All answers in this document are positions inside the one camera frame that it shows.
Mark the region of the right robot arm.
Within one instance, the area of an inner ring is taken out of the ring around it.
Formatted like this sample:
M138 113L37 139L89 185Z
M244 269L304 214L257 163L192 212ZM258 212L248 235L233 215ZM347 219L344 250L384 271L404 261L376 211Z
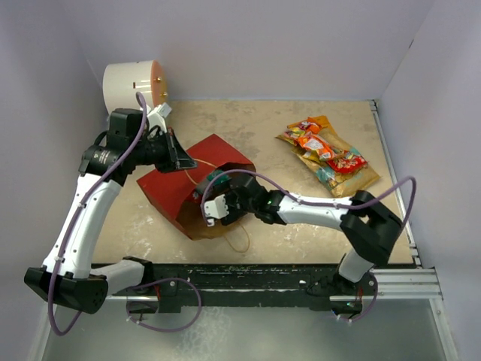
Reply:
M367 191L339 199L300 196L282 190L267 190L248 174L231 180L224 195L227 226L246 214L266 224L308 224L342 232L352 249L342 257L335 288L351 294L376 265L386 265L402 233L403 222Z

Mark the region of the orange snack packet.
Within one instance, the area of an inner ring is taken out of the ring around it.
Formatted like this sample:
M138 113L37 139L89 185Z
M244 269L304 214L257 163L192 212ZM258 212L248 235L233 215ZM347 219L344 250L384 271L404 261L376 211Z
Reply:
M303 149L302 156L315 162L327 162L341 158L346 151L329 144L322 137L307 133L296 140L299 147Z

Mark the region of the orange chips bag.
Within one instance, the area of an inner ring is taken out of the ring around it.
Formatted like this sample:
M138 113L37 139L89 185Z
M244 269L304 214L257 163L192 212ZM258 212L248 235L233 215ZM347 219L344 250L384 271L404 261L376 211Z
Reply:
M332 129L331 123L325 115L308 117L307 121L315 123L320 129Z

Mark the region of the red snack packet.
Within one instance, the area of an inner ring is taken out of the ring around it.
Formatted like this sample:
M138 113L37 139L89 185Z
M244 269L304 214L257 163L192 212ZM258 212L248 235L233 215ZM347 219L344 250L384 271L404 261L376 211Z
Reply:
M335 172L350 174L367 165L368 161L358 154L345 152L342 157L326 162Z

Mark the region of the red paper bag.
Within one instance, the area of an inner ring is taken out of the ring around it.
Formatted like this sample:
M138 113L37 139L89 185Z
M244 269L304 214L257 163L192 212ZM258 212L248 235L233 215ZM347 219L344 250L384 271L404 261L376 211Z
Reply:
M196 168L167 174L153 170L137 180L150 204L193 241L226 238L229 232L243 228L240 221L207 226L201 215L201 198L215 175L231 169L255 171L253 162L215 134L191 146L187 153L197 162Z

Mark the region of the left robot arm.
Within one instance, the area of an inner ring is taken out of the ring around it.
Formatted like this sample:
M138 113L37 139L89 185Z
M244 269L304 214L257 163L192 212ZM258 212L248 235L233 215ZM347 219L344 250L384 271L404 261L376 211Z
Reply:
M106 216L115 198L139 165L161 173L192 169L196 161L180 146L165 119L167 104L145 111L117 108L109 128L82 155L71 208L57 241L40 267L30 267L25 284L44 301L94 314L105 299L131 288L146 295L154 288L150 261L126 256L101 268L92 267Z

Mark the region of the brown chips bag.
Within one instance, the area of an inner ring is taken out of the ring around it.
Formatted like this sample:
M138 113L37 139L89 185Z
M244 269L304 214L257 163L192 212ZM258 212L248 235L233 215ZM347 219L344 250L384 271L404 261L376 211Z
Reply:
M323 128L319 135L330 145L343 150L344 155L338 159L317 162L306 157L304 155L306 151L300 147L292 147L291 151L314 173L318 181L333 197L352 196L358 190L366 190L380 179L380 176L357 149L335 132Z

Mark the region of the Fox's candy packet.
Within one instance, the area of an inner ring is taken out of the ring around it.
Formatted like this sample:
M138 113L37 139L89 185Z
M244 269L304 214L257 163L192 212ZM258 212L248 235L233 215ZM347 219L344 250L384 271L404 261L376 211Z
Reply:
M306 134L318 134L322 126L313 119L307 118L306 120L290 124L286 127L286 130L276 136L276 139L286 141L291 145L297 145L297 140L304 137Z

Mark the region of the teal snack packet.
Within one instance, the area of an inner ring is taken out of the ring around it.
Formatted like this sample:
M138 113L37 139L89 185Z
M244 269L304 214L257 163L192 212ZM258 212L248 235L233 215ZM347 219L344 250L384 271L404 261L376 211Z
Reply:
M212 189L224 190L228 187L231 177L221 169L216 169L209 173L205 180L207 185L211 184Z

